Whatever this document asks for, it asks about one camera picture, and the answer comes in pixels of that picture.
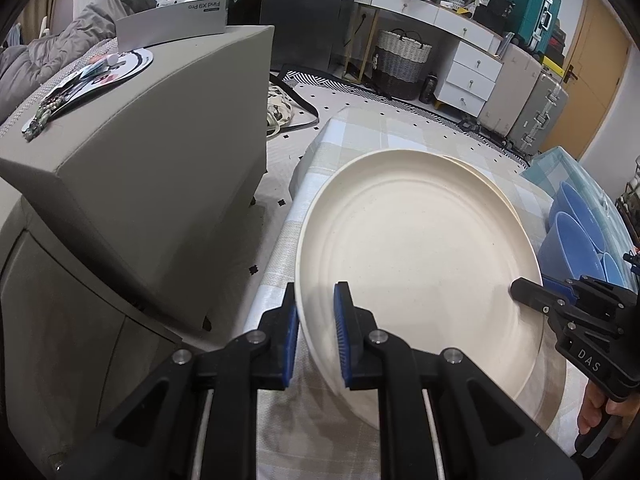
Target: teal suitcase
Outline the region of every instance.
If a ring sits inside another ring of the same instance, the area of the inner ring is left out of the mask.
[[[533,54],[544,54],[560,11],[560,0],[511,0],[513,10],[506,30],[518,38],[519,46]]]

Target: wire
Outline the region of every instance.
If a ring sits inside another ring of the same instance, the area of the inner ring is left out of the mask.
[[[360,25],[358,25],[358,28],[356,29],[356,31],[353,33],[353,35],[349,38],[349,41],[347,41],[347,43],[345,43],[343,46],[347,46],[348,44],[351,43],[351,40],[353,38],[356,37],[356,34],[358,33],[358,31],[360,30],[360,27],[362,27],[362,24],[364,23],[364,20],[367,19],[367,15],[363,12],[362,13],[362,19],[360,20]]]

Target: human hand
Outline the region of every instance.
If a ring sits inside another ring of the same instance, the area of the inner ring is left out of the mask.
[[[596,428],[602,421],[602,407],[607,403],[606,412],[609,415],[622,417],[620,423],[611,431],[611,438],[622,438],[625,436],[631,422],[634,420],[638,410],[640,410],[640,395],[632,394],[625,402],[614,402],[607,399],[603,391],[594,383],[589,381],[584,390],[582,407],[578,414],[578,430],[580,434],[587,434],[591,428]]]

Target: gray suitcase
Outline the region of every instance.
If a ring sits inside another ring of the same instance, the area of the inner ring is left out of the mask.
[[[506,137],[531,94],[542,65],[521,48],[509,44],[494,90],[484,104],[478,122]]]
[[[513,128],[507,135],[514,148],[535,155],[553,129],[568,99],[567,93],[546,67],[533,87]]]

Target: blue bowl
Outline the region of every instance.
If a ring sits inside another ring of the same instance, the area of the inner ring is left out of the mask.
[[[609,283],[626,287],[626,283],[625,280],[622,279],[620,269],[609,253],[604,253],[602,255],[602,267],[604,269],[604,277]]]
[[[578,192],[571,187],[567,182],[561,182],[560,188],[556,193],[554,202],[549,211],[549,225],[553,225],[558,212],[564,211],[565,213],[574,217],[589,235],[591,243],[599,253],[605,253],[607,251],[604,236],[600,226],[593,217],[593,213],[589,210],[586,202],[578,194]]]
[[[538,251],[540,271],[556,280],[586,275],[604,280],[604,270],[589,235],[564,211],[559,212]]]

